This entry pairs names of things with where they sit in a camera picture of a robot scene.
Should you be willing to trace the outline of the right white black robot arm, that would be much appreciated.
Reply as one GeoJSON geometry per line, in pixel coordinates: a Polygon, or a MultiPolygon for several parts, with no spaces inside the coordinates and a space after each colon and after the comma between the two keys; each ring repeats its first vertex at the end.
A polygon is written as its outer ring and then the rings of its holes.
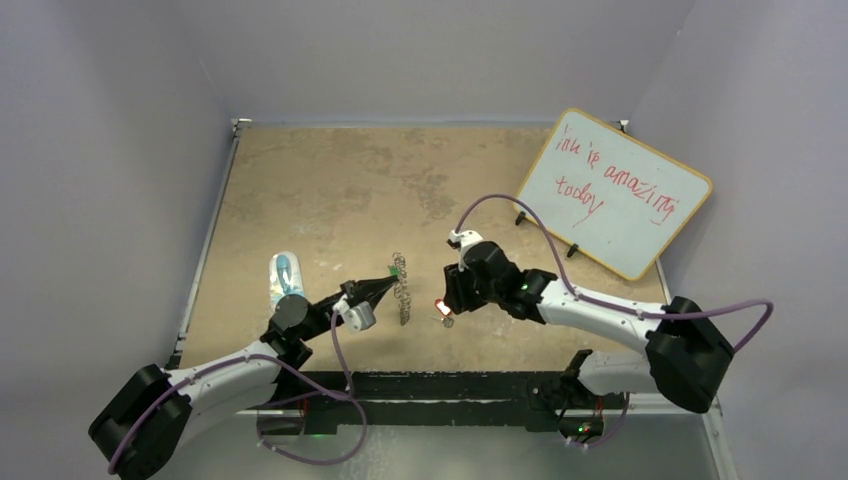
{"type": "Polygon", "coordinates": [[[669,305],[577,289],[556,274],[520,269],[492,241],[449,241],[459,259],[444,267],[443,302],[454,314],[488,304],[510,317],[576,328],[624,346],[574,355],[559,380],[564,399],[584,407],[597,397],[657,393],[692,413],[705,413],[734,357],[734,349],[697,304],[669,305]]]}

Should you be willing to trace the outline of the silver disc with keyrings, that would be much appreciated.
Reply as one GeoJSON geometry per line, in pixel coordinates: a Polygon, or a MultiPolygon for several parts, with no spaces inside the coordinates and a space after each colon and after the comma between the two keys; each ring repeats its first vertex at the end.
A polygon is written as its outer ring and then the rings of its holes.
{"type": "Polygon", "coordinates": [[[396,266],[400,270],[400,275],[396,276],[397,283],[394,286],[393,294],[398,301],[399,323],[401,326],[405,326],[411,318],[411,296],[408,290],[406,257],[401,252],[394,252],[391,266],[396,266]]]}

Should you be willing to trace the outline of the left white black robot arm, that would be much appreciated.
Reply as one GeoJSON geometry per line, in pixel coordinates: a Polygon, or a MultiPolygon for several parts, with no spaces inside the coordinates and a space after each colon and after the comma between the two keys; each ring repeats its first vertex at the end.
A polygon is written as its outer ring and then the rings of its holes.
{"type": "Polygon", "coordinates": [[[396,275],[349,280],[316,302],[288,291],[267,329],[242,349],[191,368],[140,368],[88,428],[108,474],[148,479],[182,443],[245,409],[284,409],[317,395],[352,401],[351,389],[333,390],[301,373],[312,354],[307,343],[339,325],[353,332],[373,326],[376,307],[398,281],[396,275]]]}

